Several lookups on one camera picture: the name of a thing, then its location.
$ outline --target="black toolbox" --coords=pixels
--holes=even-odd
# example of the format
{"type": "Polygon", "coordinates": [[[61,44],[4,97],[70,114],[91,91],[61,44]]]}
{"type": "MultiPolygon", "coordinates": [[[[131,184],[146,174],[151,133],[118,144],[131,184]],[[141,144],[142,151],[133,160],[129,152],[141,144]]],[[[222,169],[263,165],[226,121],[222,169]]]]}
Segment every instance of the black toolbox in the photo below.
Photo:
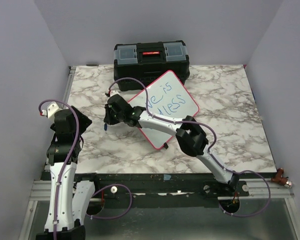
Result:
{"type": "MultiPolygon", "coordinates": [[[[114,80],[130,77],[148,86],[168,70],[184,84],[190,75],[189,55],[183,41],[117,44],[114,48],[114,80]]],[[[143,89],[133,80],[118,82],[121,91],[143,89]]]]}

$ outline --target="whiteboard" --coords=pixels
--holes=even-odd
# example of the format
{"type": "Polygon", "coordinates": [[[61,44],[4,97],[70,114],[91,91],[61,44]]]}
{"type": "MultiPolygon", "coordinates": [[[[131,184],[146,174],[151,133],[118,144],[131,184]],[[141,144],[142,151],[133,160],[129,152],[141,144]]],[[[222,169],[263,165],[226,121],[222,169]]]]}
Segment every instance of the whiteboard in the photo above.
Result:
{"type": "MultiPolygon", "coordinates": [[[[187,115],[196,115],[200,110],[192,96],[171,70],[156,79],[146,89],[149,93],[148,106],[150,112],[172,118],[185,118],[187,115]]],[[[132,107],[145,107],[145,102],[145,90],[129,101],[132,107]]],[[[140,131],[155,149],[161,149],[164,143],[172,138],[169,134],[153,129],[140,128],[140,131]]]]}

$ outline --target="gray floor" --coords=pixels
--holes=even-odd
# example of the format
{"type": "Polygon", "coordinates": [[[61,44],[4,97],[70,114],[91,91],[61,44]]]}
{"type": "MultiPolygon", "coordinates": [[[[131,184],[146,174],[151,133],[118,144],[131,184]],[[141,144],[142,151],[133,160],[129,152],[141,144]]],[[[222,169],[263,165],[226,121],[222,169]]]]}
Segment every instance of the gray floor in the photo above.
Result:
{"type": "MultiPolygon", "coordinates": [[[[242,200],[238,213],[260,209],[264,200],[242,200]]],[[[30,239],[42,232],[48,202],[40,202],[34,217],[30,239]]],[[[117,215],[123,210],[106,209],[100,214],[117,215]]],[[[217,208],[131,209],[116,220],[85,219],[86,240],[295,240],[284,199],[274,199],[259,216],[236,218],[217,208]]]]}

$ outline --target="gray wall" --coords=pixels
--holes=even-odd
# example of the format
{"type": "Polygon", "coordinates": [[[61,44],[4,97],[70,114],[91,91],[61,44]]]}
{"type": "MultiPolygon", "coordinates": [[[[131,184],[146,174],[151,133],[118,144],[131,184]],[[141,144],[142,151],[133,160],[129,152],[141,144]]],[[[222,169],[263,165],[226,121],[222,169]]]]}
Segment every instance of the gray wall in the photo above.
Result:
{"type": "Polygon", "coordinates": [[[300,211],[300,0],[286,0],[247,74],[277,167],[295,183],[300,211]]]}
{"type": "Polygon", "coordinates": [[[0,239],[18,238],[49,146],[46,98],[62,99],[66,61],[32,0],[0,0],[0,239]]]}
{"type": "Polygon", "coordinates": [[[69,65],[118,43],[184,40],[192,64],[245,64],[282,0],[35,0],[69,65]]]}

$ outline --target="white marble tabletop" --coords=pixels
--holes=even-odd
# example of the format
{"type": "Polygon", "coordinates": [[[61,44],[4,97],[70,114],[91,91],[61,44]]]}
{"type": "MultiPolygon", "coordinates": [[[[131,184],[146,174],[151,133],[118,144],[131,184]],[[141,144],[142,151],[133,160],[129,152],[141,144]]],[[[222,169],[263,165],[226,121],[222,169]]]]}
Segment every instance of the white marble tabletop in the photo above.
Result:
{"type": "MultiPolygon", "coordinates": [[[[236,171],[276,172],[243,66],[194,65],[190,72],[185,87],[200,106],[195,119],[217,133],[214,152],[236,171]]],[[[93,121],[82,135],[77,173],[210,172],[198,159],[183,154],[175,138],[168,149],[155,150],[135,127],[120,123],[104,131],[104,93],[112,82],[112,65],[76,68],[68,102],[93,121]]],[[[138,92],[122,96],[129,100],[138,92]]],[[[205,132],[211,141],[213,136],[205,132]]]]}

